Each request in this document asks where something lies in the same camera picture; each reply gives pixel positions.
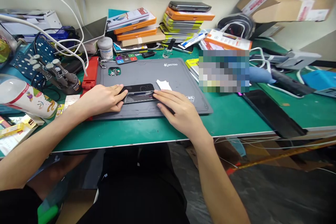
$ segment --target red clamp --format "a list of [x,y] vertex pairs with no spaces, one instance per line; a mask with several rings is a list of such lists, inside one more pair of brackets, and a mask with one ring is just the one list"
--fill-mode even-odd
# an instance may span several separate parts
[[91,59],[89,60],[89,66],[86,70],[86,73],[87,76],[84,75],[82,82],[83,94],[85,94],[87,91],[89,91],[96,85],[97,73],[98,73],[98,56],[91,57]]

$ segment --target small bottle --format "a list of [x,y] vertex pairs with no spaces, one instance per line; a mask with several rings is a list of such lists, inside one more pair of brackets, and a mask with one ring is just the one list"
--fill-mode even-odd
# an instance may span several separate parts
[[163,54],[162,54],[162,57],[163,58],[169,58],[169,56],[172,54],[172,51],[173,51],[173,45],[175,43],[176,39],[172,38],[168,47],[166,47],[164,50],[163,50]]

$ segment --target gray silicone repair mat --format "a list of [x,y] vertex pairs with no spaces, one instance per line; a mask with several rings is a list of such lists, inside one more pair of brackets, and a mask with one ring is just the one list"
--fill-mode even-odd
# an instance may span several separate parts
[[[181,58],[172,59],[145,59],[127,64],[118,65],[115,62],[105,62],[106,68],[98,66],[97,84],[113,86],[123,84],[124,86],[153,84],[154,88],[160,90],[156,80],[167,81],[172,90],[187,96],[194,104],[199,114],[210,114],[214,111],[204,97],[198,83],[193,79],[188,67]],[[110,76],[109,68],[119,67],[121,74]],[[139,103],[124,104],[120,112],[104,113],[94,116],[94,120],[142,118],[164,116],[157,107],[158,101],[144,101]]]

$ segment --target orange box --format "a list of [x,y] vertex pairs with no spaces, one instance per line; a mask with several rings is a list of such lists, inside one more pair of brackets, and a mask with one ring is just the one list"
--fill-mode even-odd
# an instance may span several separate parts
[[167,7],[166,13],[173,20],[211,21],[215,17],[209,12],[178,12]]
[[154,25],[155,23],[156,23],[156,17],[152,13],[149,13],[148,20],[143,21],[143,22],[139,22],[139,23],[136,23],[136,24],[132,24],[130,26],[126,26],[126,27],[116,29],[113,32],[114,32],[114,34],[120,34],[120,33],[128,32],[128,31],[132,31],[132,30],[135,30],[135,29],[139,29],[139,28],[142,28],[142,27],[146,27],[146,26],[149,26],[149,25]]
[[217,30],[211,30],[204,41],[222,46],[227,50],[250,50],[252,41]]
[[120,35],[117,35],[117,40],[128,40],[128,39],[135,39],[138,37],[146,37],[150,35],[155,35],[157,32],[157,28],[155,26],[147,26],[144,28],[136,29],[133,31],[125,32]]

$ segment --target person's left hand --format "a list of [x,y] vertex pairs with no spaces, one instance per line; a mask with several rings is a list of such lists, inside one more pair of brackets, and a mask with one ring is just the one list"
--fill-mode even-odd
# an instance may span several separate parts
[[80,111],[81,116],[88,118],[105,112],[119,112],[124,104],[121,100],[125,98],[128,91],[121,94],[123,84],[105,87],[96,85],[86,92],[78,101],[70,105],[67,110]]

